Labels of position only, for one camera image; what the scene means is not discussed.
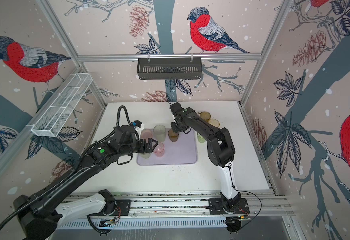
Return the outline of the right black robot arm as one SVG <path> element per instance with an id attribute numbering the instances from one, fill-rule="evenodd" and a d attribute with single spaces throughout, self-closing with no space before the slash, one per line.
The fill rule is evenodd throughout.
<path id="1" fill-rule="evenodd" d="M 193 129 L 207 143 L 207 154 L 213 165 L 220 167 L 222 208 L 229 214 L 241 210 L 242 196 L 235 189 L 232 163 L 236 153 L 230 132 L 214 127 L 203 120 L 192 108 L 184 109 L 180 103 L 170 104 L 174 116 L 171 127 L 175 133 Z"/>

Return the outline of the pale green textured cup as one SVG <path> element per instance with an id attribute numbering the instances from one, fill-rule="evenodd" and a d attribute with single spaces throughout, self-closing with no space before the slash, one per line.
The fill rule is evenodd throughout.
<path id="1" fill-rule="evenodd" d="M 164 125 L 156 125 L 153 129 L 155 139 L 163 143 L 166 140 L 166 127 Z"/>

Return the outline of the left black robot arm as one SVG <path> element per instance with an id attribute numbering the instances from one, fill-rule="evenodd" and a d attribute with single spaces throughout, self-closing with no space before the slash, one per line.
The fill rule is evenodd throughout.
<path id="1" fill-rule="evenodd" d="M 141 139 L 133 124 L 115 127 L 109 135 L 84 150 L 77 165 L 56 181 L 30 197 L 22 195 L 14 201 L 26 239 L 45 240 L 61 225 L 83 216 L 100 214 L 118 219 L 123 211 L 108 190 L 68 205 L 63 201 L 119 158 L 150 154 L 158 144 L 152 138 Z"/>

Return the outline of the green smooth cup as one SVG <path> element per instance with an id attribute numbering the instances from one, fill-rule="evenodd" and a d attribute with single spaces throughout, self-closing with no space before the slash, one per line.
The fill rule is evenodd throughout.
<path id="1" fill-rule="evenodd" d="M 206 139 L 199 133 L 197 133 L 197 138 L 199 143 L 205 143 Z"/>

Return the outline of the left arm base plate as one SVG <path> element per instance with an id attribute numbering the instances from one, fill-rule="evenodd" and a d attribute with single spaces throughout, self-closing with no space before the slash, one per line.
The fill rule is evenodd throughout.
<path id="1" fill-rule="evenodd" d="M 128 216 L 131 208 L 131 200 L 114 200 L 107 202 L 102 210 L 103 216 Z"/>

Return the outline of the pink smooth cup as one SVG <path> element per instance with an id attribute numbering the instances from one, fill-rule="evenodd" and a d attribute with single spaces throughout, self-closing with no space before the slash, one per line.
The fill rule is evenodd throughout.
<path id="1" fill-rule="evenodd" d="M 165 146 L 163 143 L 158 143 L 154 149 L 154 154 L 158 158 L 161 158 L 165 154 Z"/>

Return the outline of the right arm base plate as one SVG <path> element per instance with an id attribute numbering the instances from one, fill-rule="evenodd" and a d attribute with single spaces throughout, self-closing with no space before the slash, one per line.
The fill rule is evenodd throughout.
<path id="1" fill-rule="evenodd" d="M 246 199 L 241 198 L 235 201 L 222 199 L 208 199 L 207 209 L 211 215 L 249 215 L 250 209 Z"/>

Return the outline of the pink textured cup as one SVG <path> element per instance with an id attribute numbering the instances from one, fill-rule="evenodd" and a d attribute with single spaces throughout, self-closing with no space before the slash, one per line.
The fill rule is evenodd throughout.
<path id="1" fill-rule="evenodd" d="M 148 141 L 148 139 L 153 138 L 153 132 L 151 129 L 144 129 L 141 132 L 141 139 Z"/>

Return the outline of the brown textured cup front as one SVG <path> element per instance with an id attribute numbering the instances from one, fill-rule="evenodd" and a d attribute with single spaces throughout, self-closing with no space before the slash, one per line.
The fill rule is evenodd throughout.
<path id="1" fill-rule="evenodd" d="M 168 136 L 171 142 L 176 142 L 179 138 L 179 133 L 175 133 L 173 129 L 169 129 Z"/>

